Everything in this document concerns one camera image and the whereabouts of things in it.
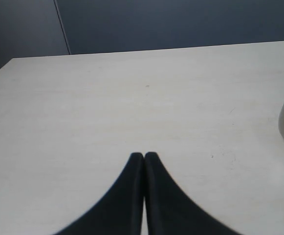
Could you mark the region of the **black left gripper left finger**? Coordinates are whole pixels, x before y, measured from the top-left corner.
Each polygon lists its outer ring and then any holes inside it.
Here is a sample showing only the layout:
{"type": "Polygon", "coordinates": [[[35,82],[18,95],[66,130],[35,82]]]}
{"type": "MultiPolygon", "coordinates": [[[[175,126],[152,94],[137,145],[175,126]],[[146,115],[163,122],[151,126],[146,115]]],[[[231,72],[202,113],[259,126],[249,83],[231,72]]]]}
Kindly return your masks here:
{"type": "Polygon", "coordinates": [[[58,235],[139,235],[144,203],[144,157],[132,153],[105,195],[58,235]]]}

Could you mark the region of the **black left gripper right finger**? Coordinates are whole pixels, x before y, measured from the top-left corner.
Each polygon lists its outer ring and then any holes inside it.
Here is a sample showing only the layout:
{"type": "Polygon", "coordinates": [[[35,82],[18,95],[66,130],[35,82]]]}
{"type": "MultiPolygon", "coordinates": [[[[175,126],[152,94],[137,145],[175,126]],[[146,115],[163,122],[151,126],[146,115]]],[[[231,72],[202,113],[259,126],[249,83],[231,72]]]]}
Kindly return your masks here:
{"type": "Polygon", "coordinates": [[[146,213],[150,235],[237,235],[194,203],[155,152],[145,155],[146,213]]]}

